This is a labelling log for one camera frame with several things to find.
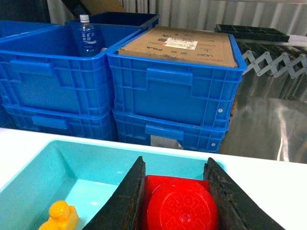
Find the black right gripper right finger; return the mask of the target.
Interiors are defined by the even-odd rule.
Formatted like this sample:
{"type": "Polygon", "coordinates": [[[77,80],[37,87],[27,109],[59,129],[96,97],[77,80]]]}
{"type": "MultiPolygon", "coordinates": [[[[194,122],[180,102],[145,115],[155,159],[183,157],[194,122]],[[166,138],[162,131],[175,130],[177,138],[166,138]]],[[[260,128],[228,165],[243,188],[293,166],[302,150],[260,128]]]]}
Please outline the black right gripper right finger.
{"type": "Polygon", "coordinates": [[[220,230],[282,230],[213,159],[204,165],[203,179],[209,182],[216,203],[220,230]]]}

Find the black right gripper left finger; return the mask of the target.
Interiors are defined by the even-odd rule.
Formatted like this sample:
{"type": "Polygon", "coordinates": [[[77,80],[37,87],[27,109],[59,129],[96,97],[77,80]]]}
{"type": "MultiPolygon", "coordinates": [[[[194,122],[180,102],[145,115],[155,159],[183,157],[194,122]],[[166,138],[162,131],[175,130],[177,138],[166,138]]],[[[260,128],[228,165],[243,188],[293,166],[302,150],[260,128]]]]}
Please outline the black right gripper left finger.
{"type": "Polygon", "coordinates": [[[113,195],[83,227],[84,230],[140,230],[146,166],[142,156],[134,162],[113,195]]]}

